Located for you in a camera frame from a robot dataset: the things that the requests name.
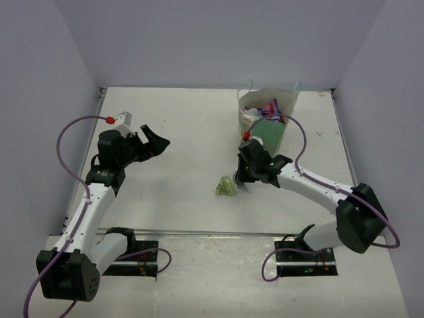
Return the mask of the silver foil wrapper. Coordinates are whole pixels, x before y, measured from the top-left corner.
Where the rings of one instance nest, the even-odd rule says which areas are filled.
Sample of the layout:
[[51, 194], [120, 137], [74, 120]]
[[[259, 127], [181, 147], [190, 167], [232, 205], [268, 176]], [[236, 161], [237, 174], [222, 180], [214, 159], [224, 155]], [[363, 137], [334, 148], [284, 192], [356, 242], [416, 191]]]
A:
[[247, 193], [249, 192], [245, 183], [239, 180], [237, 172], [233, 174], [233, 182], [236, 185], [238, 191], [244, 191]]

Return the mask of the small green wrapper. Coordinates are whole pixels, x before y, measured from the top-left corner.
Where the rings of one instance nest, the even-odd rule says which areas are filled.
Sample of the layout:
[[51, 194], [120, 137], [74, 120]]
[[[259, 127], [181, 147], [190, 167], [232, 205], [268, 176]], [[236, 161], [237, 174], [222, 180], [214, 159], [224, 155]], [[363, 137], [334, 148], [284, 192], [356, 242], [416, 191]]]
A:
[[237, 186], [229, 175], [221, 177], [216, 187], [217, 195], [232, 196], [237, 194]]

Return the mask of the purple snack packet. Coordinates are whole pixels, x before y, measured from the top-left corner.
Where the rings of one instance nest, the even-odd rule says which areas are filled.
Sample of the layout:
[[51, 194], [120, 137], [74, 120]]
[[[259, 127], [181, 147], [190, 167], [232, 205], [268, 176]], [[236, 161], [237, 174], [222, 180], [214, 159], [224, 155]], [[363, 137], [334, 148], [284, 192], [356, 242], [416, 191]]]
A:
[[242, 112], [244, 115], [252, 117], [254, 121], [262, 117], [267, 117], [266, 120], [268, 121], [276, 121], [280, 123], [284, 122], [284, 119], [280, 116], [281, 111], [278, 107], [277, 99], [271, 100], [267, 105], [263, 107], [253, 107], [250, 109], [245, 107]]

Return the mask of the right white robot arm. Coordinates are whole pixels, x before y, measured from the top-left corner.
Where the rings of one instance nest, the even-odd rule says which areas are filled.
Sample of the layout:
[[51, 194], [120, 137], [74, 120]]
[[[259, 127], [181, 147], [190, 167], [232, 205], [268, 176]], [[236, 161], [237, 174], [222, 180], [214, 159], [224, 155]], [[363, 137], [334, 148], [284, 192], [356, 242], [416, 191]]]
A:
[[271, 157], [256, 139], [239, 146], [235, 179], [240, 184], [262, 182], [292, 191], [334, 216], [334, 221], [309, 225], [296, 236], [295, 252], [303, 260], [336, 246], [363, 254], [386, 228], [387, 217], [371, 187], [332, 182], [302, 169], [288, 157]]

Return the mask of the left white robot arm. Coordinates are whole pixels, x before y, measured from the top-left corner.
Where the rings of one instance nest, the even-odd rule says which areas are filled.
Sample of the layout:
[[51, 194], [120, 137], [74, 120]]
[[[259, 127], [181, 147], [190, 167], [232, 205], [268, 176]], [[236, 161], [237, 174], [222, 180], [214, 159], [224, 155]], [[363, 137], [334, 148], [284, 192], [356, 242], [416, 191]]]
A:
[[95, 237], [100, 223], [123, 184], [127, 166], [147, 161], [163, 153], [170, 141], [158, 136], [146, 125], [137, 133], [124, 124], [99, 134], [97, 154], [83, 183], [85, 193], [68, 228], [51, 250], [42, 250], [36, 258], [40, 285], [45, 298], [90, 302], [99, 289], [101, 276], [116, 260], [141, 257], [157, 246], [140, 249], [133, 229], [112, 227], [99, 243]]

